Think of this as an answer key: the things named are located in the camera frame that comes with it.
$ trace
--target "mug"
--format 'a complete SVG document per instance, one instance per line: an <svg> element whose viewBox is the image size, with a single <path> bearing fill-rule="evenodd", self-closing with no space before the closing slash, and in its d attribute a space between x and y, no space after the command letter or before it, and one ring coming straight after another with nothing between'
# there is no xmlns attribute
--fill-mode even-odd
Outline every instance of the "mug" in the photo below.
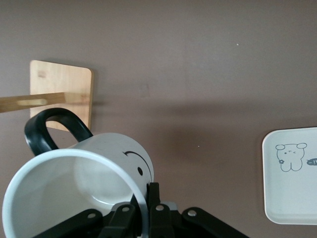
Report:
<svg viewBox="0 0 317 238"><path fill-rule="evenodd" d="M78 143L58 149L46 128L54 120ZM3 200L2 222L8 238L29 238L86 210L108 214L113 205L134 195L148 229L145 197L154 169L145 149L118 133L93 136L72 112L47 109L25 126L26 141L36 155L11 180Z"/></svg>

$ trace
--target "white tray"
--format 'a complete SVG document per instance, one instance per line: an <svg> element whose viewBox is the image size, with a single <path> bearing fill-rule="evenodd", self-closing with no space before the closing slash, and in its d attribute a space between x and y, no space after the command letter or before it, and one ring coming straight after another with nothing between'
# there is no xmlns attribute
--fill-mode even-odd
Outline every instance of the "white tray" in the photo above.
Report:
<svg viewBox="0 0 317 238"><path fill-rule="evenodd" d="M278 224L317 225L317 127L263 140L264 206Z"/></svg>

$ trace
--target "black clamp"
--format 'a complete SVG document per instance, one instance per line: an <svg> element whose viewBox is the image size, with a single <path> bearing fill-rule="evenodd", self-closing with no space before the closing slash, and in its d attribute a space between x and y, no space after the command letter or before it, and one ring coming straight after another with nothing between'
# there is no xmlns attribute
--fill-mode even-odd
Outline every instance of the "black clamp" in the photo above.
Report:
<svg viewBox="0 0 317 238"><path fill-rule="evenodd" d="M248 238L238 230L198 207L180 214L162 204L159 184L150 183L147 199L149 238ZM34 238L136 238L141 235L141 213L135 197L115 205L106 216L96 209L85 210Z"/></svg>

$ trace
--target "gray-brown surface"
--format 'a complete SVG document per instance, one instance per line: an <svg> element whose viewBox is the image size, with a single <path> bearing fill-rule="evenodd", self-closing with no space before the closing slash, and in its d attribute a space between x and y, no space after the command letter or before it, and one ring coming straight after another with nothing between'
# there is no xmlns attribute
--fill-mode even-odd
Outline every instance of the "gray-brown surface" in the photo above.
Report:
<svg viewBox="0 0 317 238"><path fill-rule="evenodd" d="M29 93L31 60L88 67L92 132L139 141L163 200L251 238L314 238L316 226L265 216L261 144L316 126L316 40L317 1L1 1L0 96ZM0 114L0 203L32 158L28 118Z"/></svg>

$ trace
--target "mug rim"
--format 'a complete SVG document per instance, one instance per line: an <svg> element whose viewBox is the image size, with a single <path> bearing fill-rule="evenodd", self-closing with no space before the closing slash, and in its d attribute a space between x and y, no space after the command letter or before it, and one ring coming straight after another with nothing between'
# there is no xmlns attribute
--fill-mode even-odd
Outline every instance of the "mug rim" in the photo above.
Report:
<svg viewBox="0 0 317 238"><path fill-rule="evenodd" d="M87 151L87 150L56 149L56 150L51 150L43 154L40 154L34 157L33 159L29 160L15 173L15 175L11 179L6 189L4 199L3 199L3 204L2 204L2 224L3 224L4 233L8 238L15 237L13 222L11 222L11 219L12 219L11 214L12 214L13 198L22 180L36 166L40 165L43 162L46 162L55 158L60 158L60 157L81 157L81 158L89 159L89 160L101 163L104 166L107 166L108 168L113 170L115 173L117 173L130 187L130 189L132 190L139 204L139 207L141 210L141 217L142 217L142 237L148 236L149 217L148 217L148 208L147 208L146 200L141 190L137 186L137 184L134 182L131 176L123 168L121 168L118 164L108 159L107 157L99 155L94 152Z"/></svg>

